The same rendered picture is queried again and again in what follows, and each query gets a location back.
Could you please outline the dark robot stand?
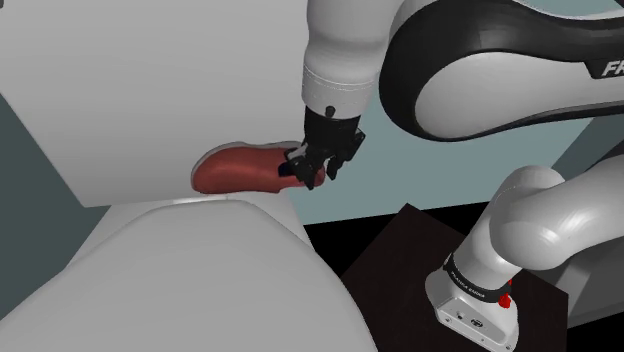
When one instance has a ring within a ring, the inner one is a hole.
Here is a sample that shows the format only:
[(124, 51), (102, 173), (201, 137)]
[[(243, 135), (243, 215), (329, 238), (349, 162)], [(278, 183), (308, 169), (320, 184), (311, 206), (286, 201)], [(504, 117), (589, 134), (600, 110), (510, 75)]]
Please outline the dark robot stand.
[[(460, 245), (484, 207), (405, 205), (342, 275), (378, 352), (487, 352), (440, 324), (425, 293), (426, 276)], [(566, 352), (567, 294), (521, 271), (511, 297), (519, 313), (514, 352)]]

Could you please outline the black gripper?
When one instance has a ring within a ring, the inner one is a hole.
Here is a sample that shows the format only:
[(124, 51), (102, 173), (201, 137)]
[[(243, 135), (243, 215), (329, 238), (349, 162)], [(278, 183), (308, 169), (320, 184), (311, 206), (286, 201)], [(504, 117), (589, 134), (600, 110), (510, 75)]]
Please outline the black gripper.
[(304, 145), (286, 149), (278, 167), (280, 177), (294, 176), (309, 190), (325, 180), (324, 159), (329, 159), (326, 175), (334, 180), (345, 162), (353, 159), (365, 140), (358, 129), (360, 116), (334, 119), (305, 107)]

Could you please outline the red shoe with white sole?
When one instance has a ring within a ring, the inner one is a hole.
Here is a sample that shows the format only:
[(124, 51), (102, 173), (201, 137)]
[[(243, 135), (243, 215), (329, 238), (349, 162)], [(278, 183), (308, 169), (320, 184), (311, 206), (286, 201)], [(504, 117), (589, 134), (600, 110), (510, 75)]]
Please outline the red shoe with white sole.
[(191, 172), (191, 187), (203, 194), (236, 192), (279, 193), (304, 187), (288, 169), (284, 152), (299, 147), (298, 141), (268, 144), (231, 142), (202, 156)]

